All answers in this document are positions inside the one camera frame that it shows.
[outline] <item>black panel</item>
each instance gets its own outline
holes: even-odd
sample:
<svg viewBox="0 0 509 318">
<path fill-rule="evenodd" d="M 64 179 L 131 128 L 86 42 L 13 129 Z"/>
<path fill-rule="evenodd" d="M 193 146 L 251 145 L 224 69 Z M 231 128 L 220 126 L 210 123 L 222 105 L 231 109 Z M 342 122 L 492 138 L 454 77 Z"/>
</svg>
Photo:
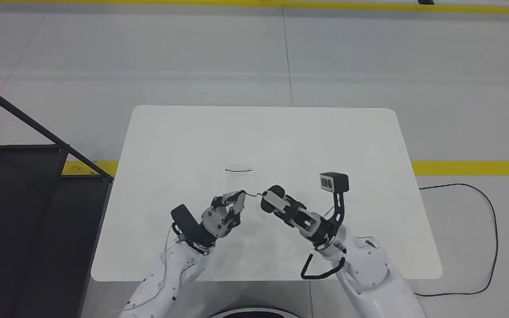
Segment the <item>black panel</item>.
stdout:
<svg viewBox="0 0 509 318">
<path fill-rule="evenodd" d="M 109 185 L 62 177 L 15 317 L 77 317 Z"/>
<path fill-rule="evenodd" d="M 0 146 L 0 317 L 10 316 L 67 153 L 56 145 Z"/>
<path fill-rule="evenodd" d="M 237 312 L 224 318 L 283 318 L 283 316 L 274 312 Z"/>
</svg>

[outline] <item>yellow tape stripe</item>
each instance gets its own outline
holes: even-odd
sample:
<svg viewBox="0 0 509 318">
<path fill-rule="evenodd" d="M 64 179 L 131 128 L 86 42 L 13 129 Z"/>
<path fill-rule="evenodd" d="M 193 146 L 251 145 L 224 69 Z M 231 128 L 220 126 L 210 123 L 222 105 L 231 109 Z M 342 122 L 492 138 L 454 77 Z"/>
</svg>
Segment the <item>yellow tape stripe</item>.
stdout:
<svg viewBox="0 0 509 318">
<path fill-rule="evenodd" d="M 184 5 L 184 6 L 257 6 L 325 10 L 381 10 L 450 12 L 467 14 L 509 14 L 508 6 L 423 6 L 413 3 L 370 3 L 294 0 L 0 0 L 0 3 L 60 3 L 74 5 Z"/>
<path fill-rule="evenodd" d="M 509 176 L 509 161 L 412 161 L 416 176 Z"/>
<path fill-rule="evenodd" d="M 98 165 L 102 170 L 106 171 L 108 174 L 114 176 L 117 174 L 117 168 L 119 167 L 118 161 L 94 161 L 96 165 Z M 82 176 L 87 174 L 97 174 L 90 167 L 85 165 L 81 161 L 67 161 L 64 166 L 64 171 L 62 171 L 63 175 L 74 175 L 74 176 Z"/>
<path fill-rule="evenodd" d="M 96 161 L 101 169 L 114 176 L 118 161 Z M 509 176 L 509 161 L 412 161 L 416 176 Z M 65 163 L 64 175 L 95 174 L 83 162 Z"/>
</svg>

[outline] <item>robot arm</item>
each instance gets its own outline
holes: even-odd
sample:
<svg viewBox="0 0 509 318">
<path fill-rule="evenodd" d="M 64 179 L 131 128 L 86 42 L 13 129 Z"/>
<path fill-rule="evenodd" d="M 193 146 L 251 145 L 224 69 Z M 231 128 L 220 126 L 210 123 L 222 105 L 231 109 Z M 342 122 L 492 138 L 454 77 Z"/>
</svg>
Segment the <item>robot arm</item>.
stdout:
<svg viewBox="0 0 509 318">
<path fill-rule="evenodd" d="M 348 176 L 322 173 L 321 187 L 334 194 L 334 214 L 329 219 L 307 211 L 304 204 L 278 185 L 263 193 L 262 210 L 296 227 L 315 251 L 332 263 L 332 270 L 327 273 L 308 275 L 311 253 L 301 277 L 321 279 L 335 274 L 362 318 L 425 318 L 421 303 L 378 242 L 372 237 L 355 237 L 342 225 Z"/>
<path fill-rule="evenodd" d="M 176 242 L 170 247 L 165 244 L 161 261 L 136 288 L 120 318 L 166 318 L 178 299 L 180 289 L 204 271 L 216 240 L 225 237 L 240 224 L 245 199 L 244 191 L 215 197 L 211 206 L 203 212 L 200 224 L 185 205 L 176 207 L 171 212 L 172 227 L 178 234 Z"/>
</svg>

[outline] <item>white table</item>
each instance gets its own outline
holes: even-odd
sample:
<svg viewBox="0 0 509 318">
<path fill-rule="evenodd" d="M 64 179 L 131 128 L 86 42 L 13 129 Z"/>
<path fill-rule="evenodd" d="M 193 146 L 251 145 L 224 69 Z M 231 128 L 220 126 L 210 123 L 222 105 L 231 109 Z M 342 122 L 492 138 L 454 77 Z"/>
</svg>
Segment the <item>white table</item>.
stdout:
<svg viewBox="0 0 509 318">
<path fill-rule="evenodd" d="M 228 173 L 225 169 L 252 169 Z M 195 218 L 212 197 L 280 184 L 310 211 L 332 194 L 319 174 L 347 173 L 344 223 L 373 235 L 406 278 L 442 268 L 396 115 L 384 109 L 140 106 L 132 114 L 91 274 L 140 281 L 164 247 L 170 211 Z M 311 245 L 247 199 L 242 223 L 217 242 L 202 281 L 298 281 Z M 329 270 L 319 258 L 311 273 Z"/>
</svg>

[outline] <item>gray floor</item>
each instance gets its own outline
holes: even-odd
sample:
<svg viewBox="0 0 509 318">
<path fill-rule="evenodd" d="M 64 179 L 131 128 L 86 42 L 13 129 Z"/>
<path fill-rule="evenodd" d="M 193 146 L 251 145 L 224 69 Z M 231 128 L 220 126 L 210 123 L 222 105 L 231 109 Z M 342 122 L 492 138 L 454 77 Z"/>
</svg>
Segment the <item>gray floor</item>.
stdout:
<svg viewBox="0 0 509 318">
<path fill-rule="evenodd" d="M 388 107 L 412 160 L 508 158 L 505 16 L 186 7 L 0 6 L 0 94 L 94 160 L 118 160 L 140 104 Z M 46 142 L 0 111 L 0 144 Z M 506 177 L 465 181 L 499 216 L 499 263 L 476 297 L 423 299 L 430 318 L 505 317 Z M 478 289 L 494 253 L 487 204 L 467 188 L 423 200 L 444 274 L 423 293 Z M 91 282 L 83 317 L 109 317 L 136 283 Z M 272 305 L 354 317 L 334 282 L 197 283 L 176 316 Z"/>
</svg>

